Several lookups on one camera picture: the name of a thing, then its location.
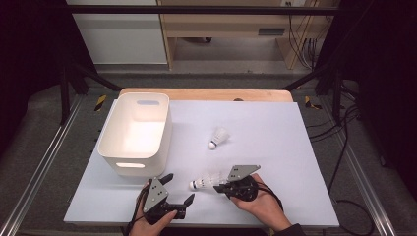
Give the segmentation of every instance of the gray floor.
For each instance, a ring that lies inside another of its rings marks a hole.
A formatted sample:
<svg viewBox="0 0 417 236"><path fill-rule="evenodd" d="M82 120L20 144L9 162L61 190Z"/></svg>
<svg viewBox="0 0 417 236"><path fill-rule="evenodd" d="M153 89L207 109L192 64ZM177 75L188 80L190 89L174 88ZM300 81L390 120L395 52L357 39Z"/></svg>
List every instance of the gray floor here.
<svg viewBox="0 0 417 236"><path fill-rule="evenodd" d="M106 67L102 76L122 87L149 88L248 88L276 89L288 85L309 72L301 65L293 71L285 69L274 40L219 39L204 43L199 38L185 38L178 42L174 67ZM42 179L20 225L21 235L85 235L117 234L117 227L77 227L63 222L69 200L77 189L90 151L95 145L104 119L110 107L111 98L117 92L104 88L88 80L91 89L82 97L80 112L60 150ZM306 127L313 136L331 126L325 109L305 106L305 96L312 103L325 105L328 97L314 94L315 81L311 81L292 92L299 103ZM93 111L100 95L108 98L100 111ZM349 107L354 102L348 95L342 99L342 105ZM42 161L48 146L59 128L60 121L59 88L53 87L34 95L29 102L29 110L22 121L13 144L2 156L0 163L0 222L5 223L13 212L19 198L30 182L37 165ZM374 148L369 132L362 122L353 119L348 124L349 144L363 167L369 181L384 207L385 212L397 235L417 235L417 206L407 192L394 169L380 165L379 153ZM312 146L319 166L328 184L338 155L341 152L337 135L322 141L313 140ZM333 199L347 199L365 206L364 197L352 174L348 163L343 159L337 172L330 196ZM334 206L340 223L357 233L365 233L370 228L367 216L357 207L346 204ZM309 235L322 235L322 231L306 229ZM348 235L341 229L329 229L327 235ZM373 235L380 235L376 230Z"/></svg>

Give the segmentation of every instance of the black metal frame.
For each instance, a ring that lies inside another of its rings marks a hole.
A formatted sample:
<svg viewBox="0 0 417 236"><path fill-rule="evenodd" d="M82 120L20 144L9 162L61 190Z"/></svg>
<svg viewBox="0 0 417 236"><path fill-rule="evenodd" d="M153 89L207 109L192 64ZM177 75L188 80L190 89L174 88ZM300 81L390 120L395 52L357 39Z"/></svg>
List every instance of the black metal frame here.
<svg viewBox="0 0 417 236"><path fill-rule="evenodd" d="M209 15L301 15L301 16L343 16L358 14L357 21L352 24L352 28L346 34L345 38L338 44L336 50L327 59L325 64L316 68L310 74L304 76L298 81L278 89L292 91L299 86L309 82L313 78L322 77L316 86L317 94L328 92L331 86L334 88L333 93L333 118L337 124L340 124L340 86L341 76L337 76L338 67L342 63L343 55L346 52L347 45L355 34L356 28L360 25L364 15L373 4L374 0L369 1L365 10L362 9L343 9L339 7L321 8L321 7L240 7L240 6L119 6L119 5L43 5L46 11L65 11L71 14L209 14ZM115 86L102 78L95 72L91 72L79 64L64 65L74 67L76 71L88 76L99 83L113 90L122 88ZM65 78L65 68L63 69L61 79L62 100L63 100L63 118L61 123L65 122L69 114L68 104L68 86Z"/></svg>

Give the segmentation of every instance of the white tabletop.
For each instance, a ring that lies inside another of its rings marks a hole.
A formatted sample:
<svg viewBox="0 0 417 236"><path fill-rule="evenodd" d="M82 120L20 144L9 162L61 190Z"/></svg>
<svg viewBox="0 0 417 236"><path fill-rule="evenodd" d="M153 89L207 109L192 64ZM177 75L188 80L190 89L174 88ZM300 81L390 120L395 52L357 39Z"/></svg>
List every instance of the white tabletop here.
<svg viewBox="0 0 417 236"><path fill-rule="evenodd" d="M164 186L167 201L182 204L196 193L185 219L173 220L171 226L262 227L225 195L188 188L204 172L221 170L227 175L241 164L261 166L257 173L281 198L292 223L339 225L297 103L171 100L170 109L173 131L161 175L174 174ZM208 143L217 126L225 127L230 138L211 150ZM147 179L117 175L95 148L64 221L126 225Z"/></svg>

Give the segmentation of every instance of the shuttlecock cork base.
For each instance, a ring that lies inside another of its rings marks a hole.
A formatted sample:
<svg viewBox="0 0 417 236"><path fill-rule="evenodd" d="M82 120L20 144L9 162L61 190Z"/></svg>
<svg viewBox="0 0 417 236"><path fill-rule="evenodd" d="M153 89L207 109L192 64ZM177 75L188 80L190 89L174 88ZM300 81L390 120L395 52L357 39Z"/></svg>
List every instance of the shuttlecock cork base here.
<svg viewBox="0 0 417 236"><path fill-rule="evenodd" d="M229 133L223 127L219 127L215 130L214 135L212 136L211 141L208 143L210 149L215 149L217 146L230 137Z"/></svg>

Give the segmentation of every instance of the shuttlecock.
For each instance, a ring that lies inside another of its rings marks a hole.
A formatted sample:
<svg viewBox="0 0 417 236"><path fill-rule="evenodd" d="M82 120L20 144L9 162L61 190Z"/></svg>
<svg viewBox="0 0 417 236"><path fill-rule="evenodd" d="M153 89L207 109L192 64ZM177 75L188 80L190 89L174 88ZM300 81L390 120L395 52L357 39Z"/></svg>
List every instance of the shuttlecock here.
<svg viewBox="0 0 417 236"><path fill-rule="evenodd" d="M209 189L212 188L212 186L224 184L226 182L227 181L221 177L220 172L214 172L205 174L202 177L191 181L189 187L191 190L195 191L199 189Z"/></svg>
<svg viewBox="0 0 417 236"><path fill-rule="evenodd" d="M211 141L208 143L210 149L215 149L219 144L223 143L229 139L230 135L226 129L219 127L215 130L214 135L211 138Z"/></svg>

